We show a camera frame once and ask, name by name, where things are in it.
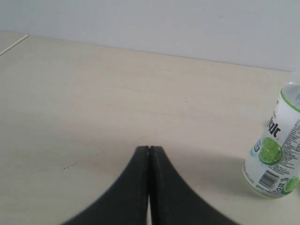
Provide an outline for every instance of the table surface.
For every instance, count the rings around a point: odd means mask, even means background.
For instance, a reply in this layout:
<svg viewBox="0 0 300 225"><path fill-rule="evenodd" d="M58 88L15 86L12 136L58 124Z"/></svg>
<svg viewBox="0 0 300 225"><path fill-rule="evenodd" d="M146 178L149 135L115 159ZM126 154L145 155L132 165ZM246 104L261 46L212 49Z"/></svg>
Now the table surface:
<svg viewBox="0 0 300 225"><path fill-rule="evenodd" d="M298 224L242 175L289 73L30 36L0 57L0 224L59 224L96 200L138 145L242 225Z"/></svg>
<svg viewBox="0 0 300 225"><path fill-rule="evenodd" d="M0 53L11 46L16 41L24 37L25 34L12 31L0 31Z"/></svg>

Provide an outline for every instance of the bottle label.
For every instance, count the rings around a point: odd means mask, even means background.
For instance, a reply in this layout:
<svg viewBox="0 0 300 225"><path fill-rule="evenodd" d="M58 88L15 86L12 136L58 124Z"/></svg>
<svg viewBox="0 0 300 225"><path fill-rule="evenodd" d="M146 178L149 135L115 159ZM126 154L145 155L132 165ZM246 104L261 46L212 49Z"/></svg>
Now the bottle label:
<svg viewBox="0 0 300 225"><path fill-rule="evenodd" d="M243 173L256 191L278 198L296 188L299 172L300 112L280 94L264 133L246 156Z"/></svg>

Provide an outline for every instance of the barcode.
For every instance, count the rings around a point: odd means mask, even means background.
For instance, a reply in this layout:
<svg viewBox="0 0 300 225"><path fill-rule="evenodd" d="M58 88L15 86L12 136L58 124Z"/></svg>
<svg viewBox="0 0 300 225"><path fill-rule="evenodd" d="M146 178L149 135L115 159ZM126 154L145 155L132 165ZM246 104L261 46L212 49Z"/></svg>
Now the barcode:
<svg viewBox="0 0 300 225"><path fill-rule="evenodd" d="M266 188L272 189L279 180L279 176L267 170L258 183L264 185Z"/></svg>

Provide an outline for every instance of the lime image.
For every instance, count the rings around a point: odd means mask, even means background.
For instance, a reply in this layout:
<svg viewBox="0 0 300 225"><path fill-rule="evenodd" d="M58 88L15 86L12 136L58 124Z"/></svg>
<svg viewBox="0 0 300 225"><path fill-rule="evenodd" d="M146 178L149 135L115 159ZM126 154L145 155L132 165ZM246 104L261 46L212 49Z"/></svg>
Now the lime image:
<svg viewBox="0 0 300 225"><path fill-rule="evenodd" d="M290 179L281 190L281 193L284 195L291 193L297 187L299 181L300 179L298 177Z"/></svg>
<svg viewBox="0 0 300 225"><path fill-rule="evenodd" d="M281 146L272 138L266 137L262 142L259 159L266 165L274 165L282 158Z"/></svg>

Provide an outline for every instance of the clear plastic bottle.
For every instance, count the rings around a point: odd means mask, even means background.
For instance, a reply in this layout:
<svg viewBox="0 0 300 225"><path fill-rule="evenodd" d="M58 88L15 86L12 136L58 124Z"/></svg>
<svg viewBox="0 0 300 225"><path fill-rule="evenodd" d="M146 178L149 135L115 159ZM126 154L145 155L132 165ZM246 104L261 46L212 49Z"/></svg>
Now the clear plastic bottle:
<svg viewBox="0 0 300 225"><path fill-rule="evenodd" d="M245 158L243 173L259 193L280 198L300 181L300 70L281 90L261 138Z"/></svg>

